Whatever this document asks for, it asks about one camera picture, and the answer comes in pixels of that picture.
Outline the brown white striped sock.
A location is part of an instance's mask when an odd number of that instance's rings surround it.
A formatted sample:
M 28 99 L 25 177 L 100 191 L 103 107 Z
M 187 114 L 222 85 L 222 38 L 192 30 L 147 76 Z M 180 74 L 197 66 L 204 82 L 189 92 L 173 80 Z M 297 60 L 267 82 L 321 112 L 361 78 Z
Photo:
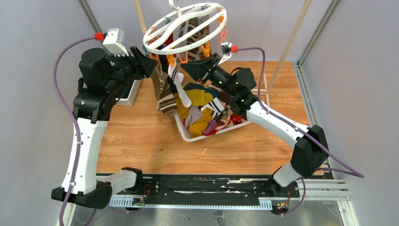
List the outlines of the brown white striped sock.
M 159 65 L 154 69 L 151 80 L 157 101 L 156 109 L 167 117 L 173 117 L 177 113 L 175 92 L 172 90 L 174 83 Z

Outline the white round clip hanger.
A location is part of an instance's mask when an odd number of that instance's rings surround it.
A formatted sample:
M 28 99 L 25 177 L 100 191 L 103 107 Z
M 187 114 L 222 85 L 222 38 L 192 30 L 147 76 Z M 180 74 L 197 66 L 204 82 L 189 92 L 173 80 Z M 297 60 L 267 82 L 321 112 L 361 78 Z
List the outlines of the white round clip hanger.
M 145 50 L 154 55 L 179 58 L 181 62 L 210 57 L 210 42 L 225 40 L 227 10 L 215 2 L 180 7 L 168 1 L 172 12 L 155 22 L 144 33 Z

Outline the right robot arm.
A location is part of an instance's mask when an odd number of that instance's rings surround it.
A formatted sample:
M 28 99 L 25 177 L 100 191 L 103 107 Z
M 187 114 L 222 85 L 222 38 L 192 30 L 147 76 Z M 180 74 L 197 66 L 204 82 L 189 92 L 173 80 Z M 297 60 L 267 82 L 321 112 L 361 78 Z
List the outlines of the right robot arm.
M 236 115 L 262 126 L 293 148 L 290 162 L 278 168 L 266 183 L 266 190 L 281 196 L 292 182 L 312 176 L 328 158 L 324 130 L 318 125 L 300 124 L 273 110 L 252 93 L 256 82 L 251 69 L 239 67 L 228 73 L 219 66 L 220 61 L 221 57 L 213 54 L 180 67 L 194 81 L 202 84 L 210 81 L 228 94 L 229 105 Z

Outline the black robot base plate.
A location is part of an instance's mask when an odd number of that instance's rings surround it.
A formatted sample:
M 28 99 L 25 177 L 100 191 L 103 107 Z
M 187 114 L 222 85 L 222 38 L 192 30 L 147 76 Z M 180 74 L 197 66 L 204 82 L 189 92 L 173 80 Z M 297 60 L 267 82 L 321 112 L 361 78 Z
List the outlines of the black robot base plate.
M 272 201 L 288 201 L 300 196 L 298 185 L 272 192 L 269 175 L 162 175 L 144 176 L 138 193 L 127 189 L 114 195 L 109 203 L 126 208 L 205 208 L 264 209 Z

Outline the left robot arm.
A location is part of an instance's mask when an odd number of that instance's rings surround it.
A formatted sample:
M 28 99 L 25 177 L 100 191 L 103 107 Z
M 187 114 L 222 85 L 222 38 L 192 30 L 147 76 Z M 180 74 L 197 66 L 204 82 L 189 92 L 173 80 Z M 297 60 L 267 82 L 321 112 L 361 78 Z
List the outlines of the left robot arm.
M 78 94 L 73 100 L 74 137 L 68 170 L 51 198 L 76 205 L 103 209 L 111 197 L 123 190 L 139 194 L 144 190 L 143 173 L 123 167 L 100 180 L 96 178 L 99 149 L 117 93 L 132 81 L 149 78 L 157 61 L 132 46 L 125 56 L 109 55 L 91 48 L 81 55 Z

